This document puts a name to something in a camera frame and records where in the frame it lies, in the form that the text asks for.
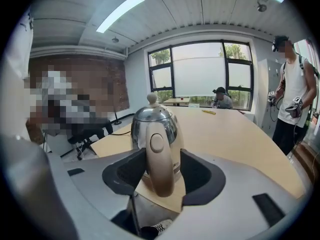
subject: small table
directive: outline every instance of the small table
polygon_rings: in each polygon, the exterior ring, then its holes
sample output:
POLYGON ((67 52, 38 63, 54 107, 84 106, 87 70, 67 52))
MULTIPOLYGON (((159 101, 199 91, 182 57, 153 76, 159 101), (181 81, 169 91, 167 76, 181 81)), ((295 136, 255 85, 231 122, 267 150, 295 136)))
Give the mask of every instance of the small table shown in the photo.
MULTIPOLYGON (((173 106, 184 140, 184 148, 193 154, 209 154, 256 168, 299 199, 305 194, 303 183, 290 161, 258 126, 237 110, 173 106)), ((129 132, 131 124, 116 134, 129 132)), ((99 157, 132 150, 130 133, 108 135, 91 145, 99 157)), ((186 195, 181 176, 173 194, 159 197, 149 182, 141 180, 135 189, 141 196, 168 210, 180 213, 182 197, 186 195)))
POLYGON ((166 106, 175 106, 177 105, 178 107, 181 106, 188 106, 189 105, 190 98, 170 98, 161 104, 166 105, 166 106))

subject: stainless steel kettle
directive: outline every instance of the stainless steel kettle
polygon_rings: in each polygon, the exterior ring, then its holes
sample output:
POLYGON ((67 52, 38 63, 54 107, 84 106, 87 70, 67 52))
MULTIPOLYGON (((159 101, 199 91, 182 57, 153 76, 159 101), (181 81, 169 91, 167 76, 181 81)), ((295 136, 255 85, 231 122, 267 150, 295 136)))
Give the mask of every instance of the stainless steel kettle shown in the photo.
POLYGON ((147 171, 144 177, 151 180, 158 196, 168 197, 181 176, 183 136, 177 117, 166 106, 157 103, 157 95, 152 92, 147 99, 149 105, 139 109, 132 120, 132 147, 146 148, 147 171))

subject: kettle lid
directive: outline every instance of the kettle lid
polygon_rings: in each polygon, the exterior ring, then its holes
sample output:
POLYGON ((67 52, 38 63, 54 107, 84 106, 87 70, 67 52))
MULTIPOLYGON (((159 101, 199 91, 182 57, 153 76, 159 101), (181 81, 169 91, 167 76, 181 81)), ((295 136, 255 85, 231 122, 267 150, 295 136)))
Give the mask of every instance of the kettle lid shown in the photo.
POLYGON ((173 112, 166 106, 157 102, 157 95, 154 92, 148 94, 147 99, 149 101, 148 106, 140 108, 135 114, 133 119, 138 121, 150 122, 160 121, 173 116, 173 112))

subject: black chair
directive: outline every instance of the black chair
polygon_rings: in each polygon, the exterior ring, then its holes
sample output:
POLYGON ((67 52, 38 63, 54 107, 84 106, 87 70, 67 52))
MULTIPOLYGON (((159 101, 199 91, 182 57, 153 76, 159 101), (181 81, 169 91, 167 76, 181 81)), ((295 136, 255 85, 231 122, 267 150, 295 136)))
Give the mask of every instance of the black chair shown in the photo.
POLYGON ((76 145, 77 143, 81 144, 80 147, 76 147, 77 150, 77 159, 82 160, 81 154, 85 149, 90 149, 95 155, 96 153, 91 147, 95 141, 91 141, 90 137, 96 135, 99 140, 105 137, 103 128, 106 128, 108 134, 112 134, 114 132, 112 124, 109 119, 106 120, 105 123, 90 125, 90 128, 84 128, 83 125, 72 125, 71 133, 72 137, 68 139, 68 142, 71 145, 76 145))

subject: white sneaker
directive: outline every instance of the white sneaker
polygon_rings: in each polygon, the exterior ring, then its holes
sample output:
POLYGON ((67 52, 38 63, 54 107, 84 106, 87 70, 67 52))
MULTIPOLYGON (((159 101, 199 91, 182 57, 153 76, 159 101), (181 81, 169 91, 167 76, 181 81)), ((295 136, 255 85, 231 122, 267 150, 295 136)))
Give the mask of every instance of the white sneaker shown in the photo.
POLYGON ((159 236, 172 224, 172 222, 173 222, 172 219, 165 219, 152 227, 158 230, 158 236, 159 236))

